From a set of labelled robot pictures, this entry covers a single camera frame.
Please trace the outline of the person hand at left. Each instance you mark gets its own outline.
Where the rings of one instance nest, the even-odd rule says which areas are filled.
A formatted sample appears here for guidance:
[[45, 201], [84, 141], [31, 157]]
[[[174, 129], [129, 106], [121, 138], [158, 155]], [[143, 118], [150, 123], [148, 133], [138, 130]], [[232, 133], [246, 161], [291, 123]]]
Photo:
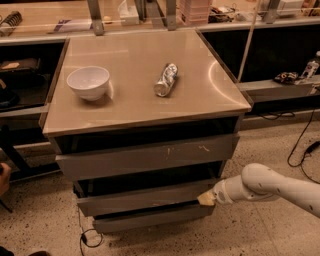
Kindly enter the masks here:
[[11, 167], [6, 163], [0, 164], [2, 172], [0, 173], [0, 196], [6, 193], [10, 187]]

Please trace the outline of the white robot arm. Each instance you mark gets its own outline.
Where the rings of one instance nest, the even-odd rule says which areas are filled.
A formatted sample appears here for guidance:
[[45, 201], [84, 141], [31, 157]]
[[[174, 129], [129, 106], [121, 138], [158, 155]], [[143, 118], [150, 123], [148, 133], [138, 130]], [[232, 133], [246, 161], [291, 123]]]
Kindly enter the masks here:
[[270, 167], [251, 163], [240, 175], [218, 181], [212, 189], [200, 194], [200, 205], [225, 205], [238, 201], [261, 201], [283, 198], [320, 217], [320, 185], [283, 176]]

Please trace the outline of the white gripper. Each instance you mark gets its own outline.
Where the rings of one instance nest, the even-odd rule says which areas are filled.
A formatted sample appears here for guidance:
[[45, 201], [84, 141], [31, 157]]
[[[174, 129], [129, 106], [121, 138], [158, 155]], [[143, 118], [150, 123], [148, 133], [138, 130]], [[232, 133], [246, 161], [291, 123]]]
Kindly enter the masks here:
[[221, 180], [217, 182], [213, 187], [212, 191], [206, 191], [202, 194], [200, 194], [197, 197], [197, 200], [200, 205], [202, 206], [214, 206], [216, 200], [222, 204], [232, 204], [233, 200], [230, 198], [228, 192], [227, 192], [227, 181]]

